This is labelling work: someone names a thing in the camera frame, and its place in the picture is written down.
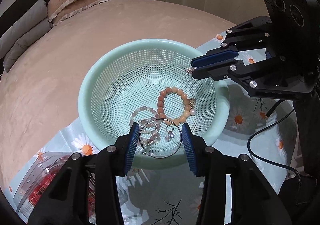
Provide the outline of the large silver hoop bangle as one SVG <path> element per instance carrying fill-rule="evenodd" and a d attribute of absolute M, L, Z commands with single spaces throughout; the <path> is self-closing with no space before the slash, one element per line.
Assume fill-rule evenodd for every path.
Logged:
<path fill-rule="evenodd" d="M 139 123 L 137 151 L 155 159 L 164 159 L 178 153 L 182 146 L 182 133 L 179 126 L 171 119 L 151 117 Z M 167 126 L 174 127 L 174 138 L 167 142 Z"/>

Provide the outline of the beige bed cover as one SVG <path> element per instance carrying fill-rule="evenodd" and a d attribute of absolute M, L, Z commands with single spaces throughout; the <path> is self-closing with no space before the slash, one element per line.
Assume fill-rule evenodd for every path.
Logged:
<path fill-rule="evenodd" d="M 91 66 L 113 48 L 145 38 L 199 47 L 233 23 L 153 0 L 111 0 L 54 27 L 1 78 L 1 188 L 55 134 L 78 117 L 78 94 Z"/>

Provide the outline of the crystal drop hoop earring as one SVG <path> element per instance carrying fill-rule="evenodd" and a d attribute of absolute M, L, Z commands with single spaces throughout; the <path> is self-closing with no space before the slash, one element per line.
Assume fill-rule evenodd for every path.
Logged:
<path fill-rule="evenodd" d="M 167 132 L 167 135 L 165 136 L 165 140 L 166 140 L 167 142 L 169 142 L 169 141 L 171 141 L 171 140 L 174 138 L 174 136 L 175 136 L 175 134 L 174 134 L 174 127 L 171 126 L 171 125 L 169 125 L 169 126 L 167 126 L 167 127 L 165 128 L 165 130 L 166 130 L 166 132 Z"/>

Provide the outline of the grey pillow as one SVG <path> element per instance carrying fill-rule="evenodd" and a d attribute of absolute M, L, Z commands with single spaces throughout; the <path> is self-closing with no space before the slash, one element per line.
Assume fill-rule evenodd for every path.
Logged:
<path fill-rule="evenodd" d="M 1 36 L 1 59 L 22 35 L 44 19 L 47 19 L 47 6 L 44 0 L 38 0 Z"/>
<path fill-rule="evenodd" d="M 8 73 L 17 59 L 29 48 L 33 43 L 40 39 L 43 35 L 51 30 L 52 26 L 47 19 L 42 20 L 35 27 L 31 28 L 27 33 L 22 35 L 8 51 L 3 61 L 3 68 Z"/>

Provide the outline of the lower beige frilled pillow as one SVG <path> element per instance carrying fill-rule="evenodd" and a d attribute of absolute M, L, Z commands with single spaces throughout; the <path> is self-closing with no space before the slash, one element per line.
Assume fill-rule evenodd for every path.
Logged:
<path fill-rule="evenodd" d="M 77 0 L 69 5 L 67 5 L 65 8 L 63 8 L 57 16 L 51 21 L 53 26 L 58 25 L 62 21 L 79 14 L 80 12 L 91 8 L 95 5 L 98 5 L 100 3 L 104 3 L 106 1 L 110 0 Z"/>

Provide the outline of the lower grey pillow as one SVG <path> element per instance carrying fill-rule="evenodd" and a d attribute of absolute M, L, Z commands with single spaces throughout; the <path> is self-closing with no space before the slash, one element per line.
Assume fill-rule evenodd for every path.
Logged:
<path fill-rule="evenodd" d="M 27 33 L 22 35 L 8 51 L 3 61 L 3 68 L 8 73 L 17 59 L 29 48 L 33 43 L 40 39 L 43 35 L 51 30 L 52 26 L 47 19 L 42 20 L 35 27 L 31 28 Z"/>

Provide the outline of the upper grey pillow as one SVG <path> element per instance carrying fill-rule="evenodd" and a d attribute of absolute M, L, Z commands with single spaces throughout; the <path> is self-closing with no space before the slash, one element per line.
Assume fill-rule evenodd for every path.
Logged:
<path fill-rule="evenodd" d="M 38 0 L 1 36 L 1 59 L 22 35 L 44 19 L 47 19 L 47 6 L 44 0 Z"/>

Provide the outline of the pearl earring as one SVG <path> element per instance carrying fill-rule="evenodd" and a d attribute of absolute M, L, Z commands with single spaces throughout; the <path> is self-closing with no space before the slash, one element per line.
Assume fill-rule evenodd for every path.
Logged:
<path fill-rule="evenodd" d="M 194 98 L 190 98 L 189 100 L 189 105 L 190 105 L 190 115 L 194 116 L 196 114 L 196 110 L 195 110 L 195 99 Z"/>

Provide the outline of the clear plastic tomato box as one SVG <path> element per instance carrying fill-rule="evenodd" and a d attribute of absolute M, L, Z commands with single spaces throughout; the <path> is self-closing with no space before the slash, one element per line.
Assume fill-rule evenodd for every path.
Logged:
<path fill-rule="evenodd" d="M 93 224 L 94 156 L 46 152 L 28 170 L 14 196 L 28 224 Z"/>

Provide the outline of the mint green mesh basket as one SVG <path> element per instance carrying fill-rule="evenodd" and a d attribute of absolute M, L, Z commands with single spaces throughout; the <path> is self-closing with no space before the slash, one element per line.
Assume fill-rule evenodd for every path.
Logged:
<path fill-rule="evenodd" d="M 102 150 L 130 131 L 133 122 L 151 119 L 160 92 L 177 87 L 195 99 L 187 119 L 193 134 L 213 145 L 227 123 L 230 102 L 223 80 L 196 80 L 191 60 L 201 52 L 163 39 L 133 41 L 109 51 L 86 74 L 79 92 L 78 113 L 94 146 Z"/>

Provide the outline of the round crystal pendant earring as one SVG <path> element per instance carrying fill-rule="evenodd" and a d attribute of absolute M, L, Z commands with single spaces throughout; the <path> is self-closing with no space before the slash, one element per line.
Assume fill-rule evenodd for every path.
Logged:
<path fill-rule="evenodd" d="M 186 73 L 189 75 L 192 75 L 193 71 L 196 69 L 196 67 L 189 67 L 186 69 Z"/>

